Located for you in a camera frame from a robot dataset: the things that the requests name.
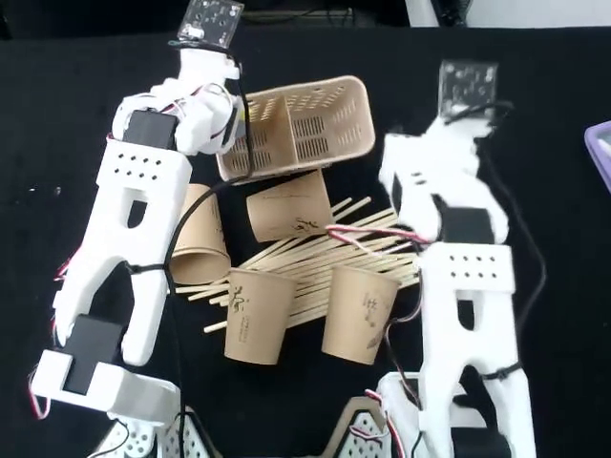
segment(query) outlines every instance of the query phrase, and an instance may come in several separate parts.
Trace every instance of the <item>knocked-over paper cup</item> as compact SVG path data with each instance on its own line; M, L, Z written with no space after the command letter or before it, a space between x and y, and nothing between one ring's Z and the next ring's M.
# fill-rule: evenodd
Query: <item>knocked-over paper cup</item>
M333 223L320 170L254 194L246 206L257 241L320 235Z
M323 352L371 365L400 282L344 265L332 272Z
M189 184L180 215L208 191L203 184ZM180 231L170 272L176 283L202 284L227 274L231 259L222 234L221 215L216 196L207 198Z
M275 364L280 356L297 282L255 270L229 271L225 356Z

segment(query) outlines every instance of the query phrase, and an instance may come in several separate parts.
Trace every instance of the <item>black table surface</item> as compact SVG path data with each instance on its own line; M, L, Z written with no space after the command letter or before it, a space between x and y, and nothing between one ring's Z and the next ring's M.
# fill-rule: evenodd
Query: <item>black table surface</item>
M120 99L175 75L168 36L148 35L0 44L0 202L4 317L0 355L2 456L85 456L109 425L105 415L54 403L36 422L26 378L50 343L53 274L78 246L95 197L105 135ZM583 144L584 130L611 118L611 30L559 31L292 31L240 30L235 50L250 92L354 74L369 90L378 140L361 159L325 170L332 202L372 196L385 132L420 134L436 111L444 58L498 62L499 97L516 111L489 149L513 188L548 262L549 281L521 343L530 380L540 456L581 456L608 449L611 349L609 194ZM218 179L211 157L193 159L193 180ZM220 197L234 265L261 249L246 220L247 185ZM516 310L537 280L523 237L512 230ZM129 316L119 276L95 311ZM413 306L402 292L395 313ZM229 456L299 456L322 451L343 405L391 370L382 349L374 366L320 351L323 321L287 332L273 367L222 356L223 333L203 336L222 319L207 302L172 301L179 314L184 392L215 445ZM393 333L407 369L421 364L416 323ZM142 373L177 381L175 347L164 317L153 358Z

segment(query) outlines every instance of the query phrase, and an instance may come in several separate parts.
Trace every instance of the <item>pile of chopsticks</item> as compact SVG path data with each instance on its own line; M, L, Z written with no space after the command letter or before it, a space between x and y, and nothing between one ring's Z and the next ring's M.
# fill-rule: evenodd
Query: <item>pile of chopsticks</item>
M347 198L331 208L335 221L341 221L371 202L364 198L352 203ZM397 222L397 216L391 208L359 219L351 225L384 229L392 227ZM367 234L357 234L356 239L365 238ZM382 237L361 241L360 245L367 251L353 245L345 245L327 235L314 239L282 239L262 252L244 262L240 268L275 273L296 279L298 282L293 309L288 319L287 327L307 323L327 314L329 287L331 285L331 268L341 264L371 272L384 273L401 281L401 288L418 282L416 258L413 253L393 253L392 247L405 242L400 237ZM200 286L178 288L179 293L196 293L189 301L208 299L223 307L229 304L228 278ZM205 333L226 327L226 322L211 324L204 327Z

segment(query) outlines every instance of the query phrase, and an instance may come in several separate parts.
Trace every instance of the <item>beige plastic basket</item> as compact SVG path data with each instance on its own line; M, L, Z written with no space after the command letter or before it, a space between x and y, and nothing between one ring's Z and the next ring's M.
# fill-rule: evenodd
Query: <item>beige plastic basket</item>
M367 89L354 76L295 84L247 96L253 135L253 178L325 167L365 155L375 132ZM242 137L217 156L224 180L246 173Z

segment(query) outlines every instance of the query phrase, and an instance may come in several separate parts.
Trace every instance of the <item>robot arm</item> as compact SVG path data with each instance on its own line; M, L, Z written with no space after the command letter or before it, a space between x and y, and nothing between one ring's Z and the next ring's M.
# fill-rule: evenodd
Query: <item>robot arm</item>
M419 373L405 374L417 381L420 406L406 396L399 374L391 373L378 386L382 408L412 457L533 458L528 381L517 354L512 253L502 244L508 219L476 176L474 141L491 133L491 114L447 122L462 110L492 106L495 66L444 62L439 92L439 117L427 132L385 138L380 181L399 222L438 241L420 256L423 365ZM461 301L472 303L473 329L458 319ZM453 402L469 364L495 405L498 431L485 428L476 410Z
M241 11L230 1L193 0L179 38L201 41L205 22L204 43L226 48ZM131 429L146 429L149 438L152 428L175 422L179 390L114 362L148 362L168 288L164 259L191 176L187 157L231 148L243 111L242 99L224 87L240 77L226 52L181 49L180 62L178 78L126 97L117 109L90 220L53 301L61 347L43 352L32 379L34 394L106 411L132 422ZM146 211L140 225L128 228L136 201L146 202ZM88 315L95 292L120 262L153 267L132 275L127 326Z

